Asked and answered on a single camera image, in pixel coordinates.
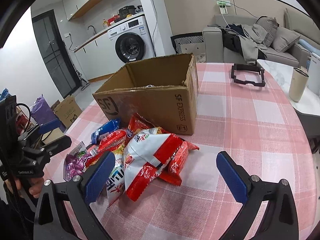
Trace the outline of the person's left hand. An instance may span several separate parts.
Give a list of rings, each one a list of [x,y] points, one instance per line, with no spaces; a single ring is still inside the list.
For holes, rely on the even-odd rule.
[[[14,181],[15,181],[17,190],[21,191],[22,185],[21,185],[20,180],[18,178],[14,177]],[[43,187],[43,183],[44,183],[43,177],[30,179],[31,187],[29,188],[29,193],[34,198],[36,198],[36,199],[39,198],[39,196],[41,194],[42,187]],[[6,184],[7,188],[9,189],[9,191],[11,193],[13,193],[11,182],[8,179],[5,181],[5,184]]]

